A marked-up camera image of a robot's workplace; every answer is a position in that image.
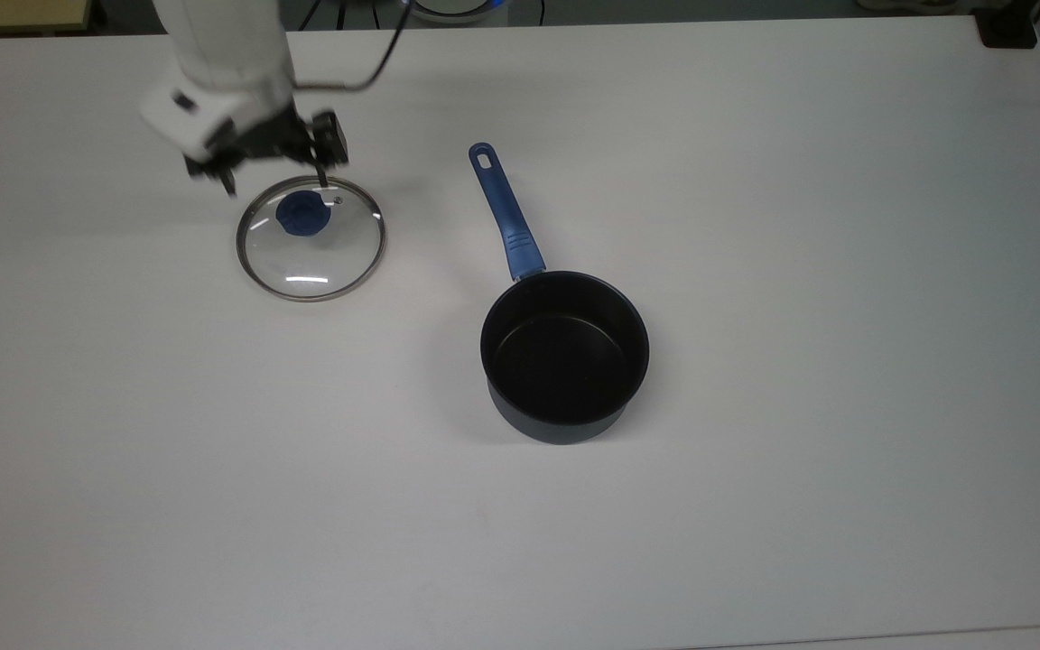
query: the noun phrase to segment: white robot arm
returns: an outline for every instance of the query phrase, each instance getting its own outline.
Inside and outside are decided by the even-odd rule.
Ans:
[[[246,159],[289,157],[326,170],[347,161],[332,111],[305,124],[294,110],[294,72],[277,0],[154,0],[176,60],[140,114],[182,151],[191,176],[218,178]]]

